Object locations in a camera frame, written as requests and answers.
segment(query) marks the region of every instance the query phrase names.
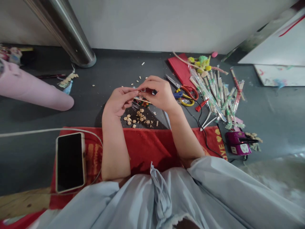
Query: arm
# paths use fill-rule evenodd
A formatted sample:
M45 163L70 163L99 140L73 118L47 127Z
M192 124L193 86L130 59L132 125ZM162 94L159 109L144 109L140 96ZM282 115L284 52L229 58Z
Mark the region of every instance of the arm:
M122 186L130 177L130 162L120 116L131 107L138 91L122 87L113 91L105 105L102 117L103 129L103 181L116 181Z
M204 156L205 153L188 124L181 106L176 102L169 82L157 76L150 76L137 90L141 91L146 88L156 90L158 93L152 95L149 92L140 92L139 95L147 98L153 105L167 112L178 155L183 166L189 168L193 160Z

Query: smartphone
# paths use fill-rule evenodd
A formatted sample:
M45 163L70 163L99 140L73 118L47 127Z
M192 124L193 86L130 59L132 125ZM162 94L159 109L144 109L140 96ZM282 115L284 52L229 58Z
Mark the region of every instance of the smartphone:
M82 187L86 183L85 135L82 132L56 139L56 192Z

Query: red scissors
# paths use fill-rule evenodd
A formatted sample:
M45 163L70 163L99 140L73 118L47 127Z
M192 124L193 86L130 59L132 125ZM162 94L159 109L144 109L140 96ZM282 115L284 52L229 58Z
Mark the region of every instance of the red scissors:
M165 74L165 76L177 89L184 90L191 99L197 100L199 98L198 92L194 87L189 85L180 85L168 75Z

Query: black wire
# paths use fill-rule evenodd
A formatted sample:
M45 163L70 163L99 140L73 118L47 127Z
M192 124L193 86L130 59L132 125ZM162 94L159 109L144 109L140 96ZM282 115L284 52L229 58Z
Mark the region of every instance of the black wire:
M196 100L194 100L194 99L190 99L190 98L187 98L187 99L193 100L194 102L198 103L199 106L200 106L200 108L201 108L201 113L200 113L200 115L199 115L199 118L198 118L198 120L196 119L199 128L201 128L202 125L200 124L200 118L201 118L201 115L202 115L202 106L201 106L201 104L200 104L198 101L196 101ZM211 150L212 152L216 153L218 156L220 156L220 157L223 159L223 156L221 156L219 153L217 153L215 150L212 150L212 149L209 147L209 145L207 144L207 133L206 133L206 131L205 131L204 128L202 128L202 129L203 129L204 134L205 134L205 136L206 136L205 142L206 142L207 148L208 148L209 150Z

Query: pink pom pom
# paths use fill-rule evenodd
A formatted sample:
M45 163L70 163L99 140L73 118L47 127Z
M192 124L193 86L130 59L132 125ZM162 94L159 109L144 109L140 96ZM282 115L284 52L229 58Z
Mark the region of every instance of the pink pom pom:
M211 56L212 56L212 58L215 58L215 57L217 57L217 55L218 55L218 52L213 52Z

